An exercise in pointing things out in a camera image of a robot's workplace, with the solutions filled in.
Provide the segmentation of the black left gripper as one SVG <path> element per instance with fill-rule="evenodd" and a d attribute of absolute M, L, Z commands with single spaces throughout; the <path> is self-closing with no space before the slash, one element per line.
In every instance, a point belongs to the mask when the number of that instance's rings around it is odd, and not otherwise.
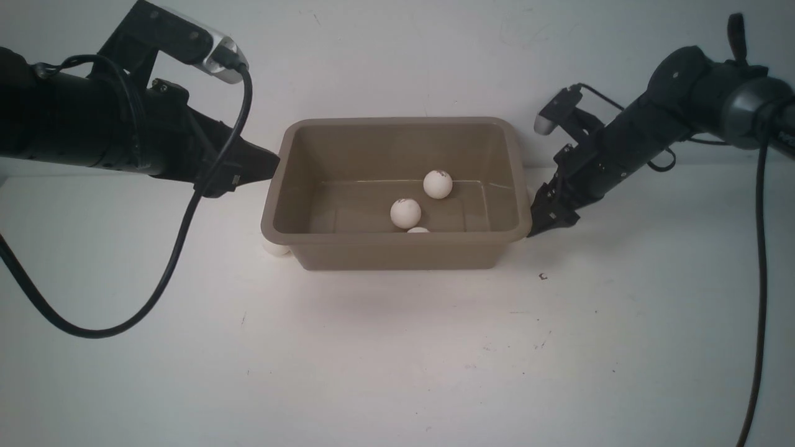
<path fill-rule="evenodd" d="M 158 180 L 199 184 L 227 144 L 233 128 L 188 105 L 187 89 L 156 78 L 142 94 L 147 114 L 147 151 Z M 273 178 L 280 158 L 245 140 L 237 140 L 224 160 L 224 192 Z"/>

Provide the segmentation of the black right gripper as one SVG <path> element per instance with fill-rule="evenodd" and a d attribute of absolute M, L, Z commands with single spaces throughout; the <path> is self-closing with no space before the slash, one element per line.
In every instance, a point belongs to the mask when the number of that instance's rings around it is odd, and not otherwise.
<path fill-rule="evenodd" d="M 601 201 L 622 183 L 621 153 L 622 145 L 608 140 L 584 148 L 565 145 L 553 180 L 534 195 L 528 237 L 576 225 L 576 209 Z"/>

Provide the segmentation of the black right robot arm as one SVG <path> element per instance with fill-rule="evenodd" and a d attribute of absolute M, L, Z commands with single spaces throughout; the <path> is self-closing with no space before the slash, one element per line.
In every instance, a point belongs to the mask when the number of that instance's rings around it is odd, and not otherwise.
<path fill-rule="evenodd" d="M 701 48 L 679 48 L 652 74 L 644 93 L 608 124 L 579 109 L 583 84 L 564 88 L 537 114 L 535 131 L 563 129 L 575 140 L 560 150 L 553 180 L 531 209 L 577 210 L 601 200 L 671 145 L 699 133 L 718 145 L 752 150 L 764 143 L 793 157 L 793 87 L 747 60 L 743 14 L 730 15 L 732 59 L 716 62 Z"/>

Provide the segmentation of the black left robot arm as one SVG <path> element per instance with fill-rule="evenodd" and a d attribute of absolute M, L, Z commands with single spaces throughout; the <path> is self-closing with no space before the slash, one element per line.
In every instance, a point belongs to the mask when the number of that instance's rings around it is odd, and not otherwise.
<path fill-rule="evenodd" d="M 241 58 L 231 68 L 242 75 L 244 96 L 228 127 L 190 108 L 179 86 L 137 87 L 102 55 L 32 65 L 3 48 L 2 156 L 187 182 L 205 197 L 270 180 L 281 158 L 241 138 L 253 82 Z"/>

